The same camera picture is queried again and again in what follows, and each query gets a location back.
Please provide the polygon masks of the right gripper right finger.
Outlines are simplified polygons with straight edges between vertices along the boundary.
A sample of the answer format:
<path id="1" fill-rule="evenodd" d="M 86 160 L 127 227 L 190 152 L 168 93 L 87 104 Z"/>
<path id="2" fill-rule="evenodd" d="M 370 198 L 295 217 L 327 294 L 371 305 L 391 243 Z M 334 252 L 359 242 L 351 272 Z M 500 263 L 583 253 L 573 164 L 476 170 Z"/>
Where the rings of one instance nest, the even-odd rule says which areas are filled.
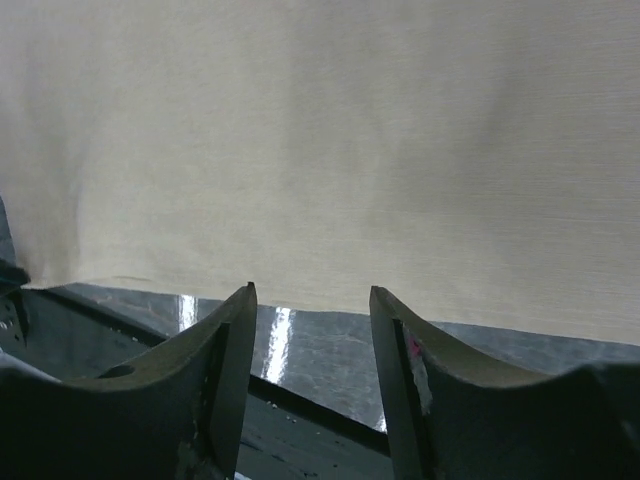
<path id="1" fill-rule="evenodd" d="M 479 351 L 371 289 L 374 353 L 398 479 L 635 479 L 639 368 L 560 375 Z"/>

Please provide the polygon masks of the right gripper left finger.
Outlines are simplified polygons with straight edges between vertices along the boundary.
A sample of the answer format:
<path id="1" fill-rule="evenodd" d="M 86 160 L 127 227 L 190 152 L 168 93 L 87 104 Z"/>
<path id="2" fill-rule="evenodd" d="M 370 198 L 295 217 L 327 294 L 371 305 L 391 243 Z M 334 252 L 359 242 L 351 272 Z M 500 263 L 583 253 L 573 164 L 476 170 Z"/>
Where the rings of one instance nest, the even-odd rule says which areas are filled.
<path id="1" fill-rule="evenodd" d="M 5 479 L 230 479 L 237 465 L 257 295 L 96 378 L 1 371 Z"/>

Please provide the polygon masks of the beige cloth napkin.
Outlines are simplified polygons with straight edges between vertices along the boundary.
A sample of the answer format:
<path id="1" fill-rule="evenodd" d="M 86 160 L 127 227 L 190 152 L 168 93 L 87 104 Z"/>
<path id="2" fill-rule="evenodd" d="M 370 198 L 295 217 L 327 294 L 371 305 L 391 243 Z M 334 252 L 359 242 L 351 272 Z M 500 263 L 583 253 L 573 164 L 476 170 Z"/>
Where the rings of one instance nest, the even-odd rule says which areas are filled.
<path id="1" fill-rule="evenodd" d="M 1 196 L 89 283 L 639 341 L 635 1 L 5 1 Z"/>

